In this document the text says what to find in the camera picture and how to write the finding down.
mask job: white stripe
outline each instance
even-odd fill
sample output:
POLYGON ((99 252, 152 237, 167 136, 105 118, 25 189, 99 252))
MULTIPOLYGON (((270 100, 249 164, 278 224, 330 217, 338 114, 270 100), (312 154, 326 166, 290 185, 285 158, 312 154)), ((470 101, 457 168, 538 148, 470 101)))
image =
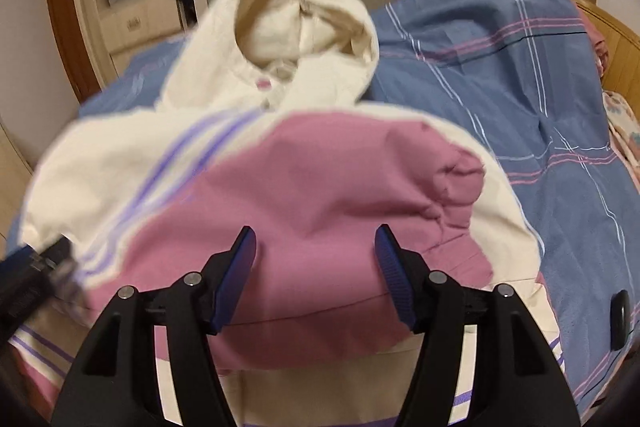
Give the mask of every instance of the white stripe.
MULTIPOLYGON (((50 350, 49 347, 47 347, 44 344, 40 343, 38 340, 36 340, 36 338, 32 337, 30 333, 18 328, 18 330, 15 331, 14 336, 17 337, 18 339, 20 339, 21 341, 23 341, 25 344, 27 344, 29 347, 31 347, 31 349, 33 349, 34 351, 37 351, 37 353, 41 357, 43 357, 44 359, 49 360, 49 362, 51 362, 52 364, 56 365, 62 371, 65 371, 66 373, 68 373, 69 369, 71 368, 71 363, 68 360, 63 359, 56 352, 50 350)), ((19 344, 17 344, 17 347, 21 350, 21 352, 25 352, 25 349, 22 346, 20 346, 19 344)))
MULTIPOLYGON (((431 70, 431 73, 434 74, 434 76, 438 79, 438 82, 440 83, 440 85, 442 86, 442 89, 449 95, 449 98, 454 99, 460 104, 460 106, 466 111, 469 120, 471 120, 471 124, 474 127, 474 131, 476 131, 476 136, 478 136, 479 138, 482 139, 482 136, 480 134, 480 132, 478 131, 478 127, 476 127, 476 120, 478 119, 478 117, 476 116, 476 119, 474 119, 474 115, 471 114, 471 111, 468 110, 468 108, 466 107, 466 105, 462 102, 462 99, 460 99, 460 96, 457 94, 457 92, 451 87, 451 85, 447 82, 447 79, 444 77, 444 75, 442 74, 442 72, 434 65, 431 64, 428 60, 426 60, 423 56, 422 56, 422 49, 420 48, 420 41, 418 40, 417 43, 415 41, 415 39, 413 38, 413 36, 402 27, 402 23, 400 22, 400 17, 398 17, 398 14, 396 13, 396 11, 394 10, 394 8, 391 6, 391 4, 387 4, 385 6, 386 12, 388 13, 389 17, 391 18, 394 26, 396 27, 396 30, 398 31, 398 34, 401 36, 401 38, 407 40, 410 39, 411 40, 411 44, 412 44, 412 48, 414 49, 414 53, 416 55, 416 57, 423 61, 431 70)), ((485 140, 485 146, 487 147, 487 149, 491 150, 491 146, 489 145, 489 142, 486 141, 486 137, 484 137, 485 140)))
MULTIPOLYGON (((520 17, 522 19, 522 23, 524 24, 524 32, 525 35, 530 37, 533 36, 533 32, 530 28, 529 23, 529 15, 527 14, 527 7, 524 0, 514 0, 516 1, 516 6, 518 7, 518 12, 520 13, 520 17)), ((536 77, 536 87, 538 89, 538 103, 540 105, 540 111, 544 113, 545 116, 548 116, 546 113, 546 92, 545 92, 545 84, 542 79, 542 67, 540 66, 540 58, 538 57, 538 49, 536 47, 535 39, 526 39, 527 46, 529 47, 529 55, 531 56, 531 63, 533 65, 533 73, 536 77)))
MULTIPOLYGON (((556 129, 556 127, 554 127, 554 129, 556 130, 556 133, 559 134, 560 139, 562 140, 562 142, 564 142, 564 145, 566 145, 569 149, 571 149, 571 145, 564 138, 564 136, 562 136, 560 131, 558 131, 558 129, 556 129)), ((607 216, 610 217, 610 219, 613 221, 613 224, 616 226, 616 235, 618 236, 618 243, 622 247, 622 255, 625 258, 626 273, 628 274, 628 277, 629 277, 629 285, 631 286, 631 291, 633 293, 635 293, 634 281, 633 281, 633 277, 631 276, 631 269, 629 268, 629 260, 628 260, 628 258, 626 256, 625 232, 624 232, 624 230, 622 230, 622 227, 619 225, 618 220, 616 219, 616 214, 612 210, 609 209, 609 205, 607 205, 607 201, 605 200, 604 195, 602 194, 602 191, 600 190, 600 187, 598 186, 598 183, 596 182, 596 180, 593 178, 593 176, 589 172, 589 169, 587 168, 587 165, 585 164, 585 162, 583 161, 583 159, 582 159, 582 157, 580 155, 578 155, 578 160, 580 161, 580 165, 582 166, 584 171, 587 173, 587 175, 591 178, 591 181, 593 182, 593 184, 596 186, 596 190, 598 191, 598 195, 600 197, 600 202, 602 203, 602 207, 604 208, 605 213, 607 214, 607 216)))
POLYGON ((478 115, 476 115, 474 113, 474 116, 476 117, 476 121, 478 122, 478 125, 480 127, 480 132, 482 133, 482 137, 484 138, 484 142, 486 143, 486 146, 488 147, 489 151, 491 152, 491 156, 493 156, 494 159, 495 159, 494 149, 492 149, 491 144, 489 143, 489 140, 486 137, 486 134, 484 134, 484 127, 482 127, 482 123, 480 122, 480 119, 478 118, 478 115))
MULTIPOLYGON (((20 355, 26 364, 31 366, 34 370, 40 373, 44 378, 49 380, 55 387, 57 388, 62 387, 64 379, 59 374, 57 374, 54 370, 52 370, 52 368, 50 368, 48 365, 42 362, 42 360, 38 359, 38 357, 34 356, 33 353, 24 349, 24 347, 22 347, 17 341, 10 339, 8 342, 12 346, 14 346, 15 349, 18 350, 18 352, 20 352, 20 355)), ((27 344, 29 344, 29 346, 32 349, 34 349, 33 346, 31 346, 31 343, 27 343, 27 344)))
POLYGON ((542 259, 545 256, 546 253, 546 248, 545 248, 545 242, 542 241, 542 236, 538 233, 538 230, 534 229, 531 226, 531 223, 529 222, 529 219, 527 219, 527 216, 525 216, 524 214, 524 209, 522 208, 522 205, 520 204, 520 199, 514 194, 516 203, 518 204, 518 208, 520 209, 520 215, 522 216, 522 219, 524 220, 524 224, 527 227, 527 230, 529 230, 529 232, 531 232, 533 234, 533 236, 536 238, 536 241, 538 242, 538 245, 540 247, 540 259, 542 259))
POLYGON ((471 406, 471 402, 467 400, 465 403, 461 403, 460 405, 455 405, 451 409, 451 416, 449 417, 448 425, 454 425, 469 416, 469 406, 471 406))
POLYGON ((579 150, 579 151, 601 151, 601 150, 609 150, 609 145, 607 144, 604 147, 589 147, 587 149, 583 149, 582 147, 555 147, 554 149, 557 149, 559 151, 575 151, 575 150, 579 150))
POLYGON ((498 160, 510 160, 510 161, 513 161, 513 162, 523 161, 523 160, 531 160, 531 159, 534 159, 534 158, 535 158, 536 160, 540 160, 540 159, 542 159, 542 158, 545 156, 545 154, 548 152, 549 147, 551 147, 551 145, 553 144, 553 142, 554 142, 554 139, 552 138, 552 139, 551 139, 551 141, 549 142, 549 145, 547 145, 547 146, 546 146, 545 151, 544 151, 540 156, 533 156, 533 154, 529 154, 529 155, 527 155, 527 156, 519 156, 519 157, 515 157, 515 158, 514 158, 514 157, 511 157, 511 156, 496 156, 496 158, 497 158, 498 160))

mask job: purple stripe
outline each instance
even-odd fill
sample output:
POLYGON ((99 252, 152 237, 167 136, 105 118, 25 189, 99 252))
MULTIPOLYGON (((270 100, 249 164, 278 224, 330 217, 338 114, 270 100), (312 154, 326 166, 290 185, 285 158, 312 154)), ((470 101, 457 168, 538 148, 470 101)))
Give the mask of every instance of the purple stripe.
POLYGON ((44 365, 49 367, 53 372, 55 372, 60 377, 62 377, 62 378, 66 377, 66 372, 65 371, 60 369, 57 365, 55 365, 49 359, 46 359, 45 357, 43 357, 40 353, 38 353, 35 349, 33 349, 33 347, 31 347, 29 344, 25 343, 22 339, 20 339, 20 338, 18 338, 18 337, 16 337, 14 335, 14 336, 11 337, 11 341, 12 341, 12 343, 15 343, 15 344, 18 344, 19 346, 21 346, 25 351, 28 351, 29 353, 31 353, 34 357, 36 357, 38 360, 40 360, 40 362, 42 362, 44 365))
MULTIPOLYGON (((210 115, 207 118, 204 118, 203 120, 195 123, 185 133, 183 133, 178 141, 174 144, 174 146, 170 150, 168 150, 161 158, 161 160, 156 164, 156 168, 154 169, 154 171, 146 178, 145 184, 142 186, 142 188, 140 188, 139 192, 134 196, 133 200, 122 211, 120 217, 118 218, 118 224, 121 224, 123 221, 127 221, 131 218, 131 216, 135 213, 137 207, 160 181, 162 175, 169 168, 180 151, 187 147, 195 138, 198 137, 198 135, 206 131, 211 125, 223 120, 227 115, 228 111, 210 115)), ((94 244, 92 244, 87 252, 82 256, 81 260, 84 263, 90 263, 98 253, 97 245, 95 244, 96 242, 94 242, 94 244)))
MULTIPOLYGON (((172 187, 164 195, 164 197, 160 201, 146 206, 144 208, 144 211, 147 212, 147 211, 157 210, 159 207, 167 204, 169 202, 169 200, 171 200, 171 198, 173 198, 175 196, 175 194, 178 191, 180 191, 181 188, 184 187, 185 184, 187 184, 190 180, 192 180, 194 176, 199 174, 199 172, 201 172, 206 167, 206 165, 210 161, 211 157, 214 156, 217 152, 219 152, 226 145, 226 143, 231 138, 233 138, 233 136, 236 133, 238 133, 240 130, 242 130, 248 124, 252 123, 252 121, 254 121, 256 118, 258 118, 260 115, 261 115, 261 111, 254 110, 254 111, 248 112, 248 113, 244 114, 242 117, 236 119, 233 124, 228 126, 222 134, 218 135, 213 140, 213 143, 211 143, 209 148, 205 151, 204 155, 202 155, 196 161, 195 165, 191 169, 191 172, 189 172, 180 181, 178 181, 178 183, 175 184, 174 187, 172 187)), ((111 246, 112 247, 115 246, 114 245, 115 242, 116 242, 115 238, 112 238, 111 239, 111 246)), ((115 255, 115 248, 108 249, 106 251, 106 255, 103 257, 103 259, 100 261, 100 263, 98 264, 97 267, 95 267, 94 269, 80 270, 80 271, 76 272, 76 280, 79 280, 80 282, 82 282, 82 280, 87 279, 87 277, 91 277, 93 275, 97 275, 98 273, 103 272, 105 269, 107 269, 110 266, 114 255, 115 255)))
POLYGON ((457 397, 455 397, 453 399, 453 407, 471 401, 471 393, 472 391, 467 391, 466 393, 459 394, 457 397))
POLYGON ((33 331, 31 328, 25 325, 21 325, 20 329, 25 333, 31 335, 44 347, 53 351, 57 356, 61 357, 62 359, 65 359, 68 363, 71 363, 74 361, 74 357, 72 357, 70 354, 60 349, 58 346, 56 346, 56 344, 52 343, 50 340, 47 340, 46 338, 44 338, 41 334, 37 333, 36 331, 33 331))

